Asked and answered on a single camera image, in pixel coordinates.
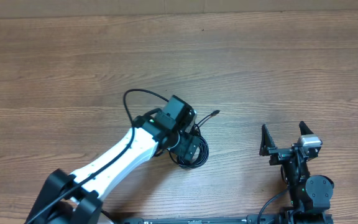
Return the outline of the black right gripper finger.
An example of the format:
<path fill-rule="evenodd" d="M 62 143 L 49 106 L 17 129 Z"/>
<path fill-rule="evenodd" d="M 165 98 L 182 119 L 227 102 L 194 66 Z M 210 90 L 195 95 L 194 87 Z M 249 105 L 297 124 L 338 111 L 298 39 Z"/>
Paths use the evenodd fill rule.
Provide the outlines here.
<path fill-rule="evenodd" d="M 271 151 L 276 150 L 276 145 L 271 137 L 266 124 L 262 125 L 262 139 L 260 143 L 259 155 L 269 156 Z"/>
<path fill-rule="evenodd" d="M 312 130 L 306 125 L 304 121 L 300 121 L 299 128 L 300 128 L 301 135 L 314 134 L 314 132 L 312 132 Z"/>

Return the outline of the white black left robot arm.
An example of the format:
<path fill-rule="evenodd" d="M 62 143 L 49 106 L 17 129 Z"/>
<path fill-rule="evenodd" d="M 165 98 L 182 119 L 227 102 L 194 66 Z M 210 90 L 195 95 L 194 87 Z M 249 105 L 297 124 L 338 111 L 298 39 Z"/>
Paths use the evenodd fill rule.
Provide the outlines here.
<path fill-rule="evenodd" d="M 192 159 L 199 138 L 189 131 L 197 112 L 173 95 L 163 108 L 136 117 L 127 134 L 90 164 L 67 174 L 53 171 L 26 219 L 27 223 L 109 223 L 103 202 L 136 167 L 158 150 Z"/>

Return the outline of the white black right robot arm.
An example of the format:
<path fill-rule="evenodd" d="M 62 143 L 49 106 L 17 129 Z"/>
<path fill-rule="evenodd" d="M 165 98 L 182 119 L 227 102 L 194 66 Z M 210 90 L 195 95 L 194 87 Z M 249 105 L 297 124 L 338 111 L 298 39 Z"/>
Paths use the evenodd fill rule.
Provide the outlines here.
<path fill-rule="evenodd" d="M 262 139 L 259 154 L 269 156 L 271 166 L 280 166 L 280 175 L 286 189 L 273 196 L 260 209 L 257 223 L 332 223 L 325 214 L 331 207 L 334 182 L 325 175 L 311 175 L 307 162 L 318 157 L 323 142 L 304 121 L 299 123 L 301 136 L 291 147 L 279 149 L 267 126 L 261 127 Z M 276 199 L 288 194 L 291 205 L 276 215 L 264 215 L 265 209 Z"/>

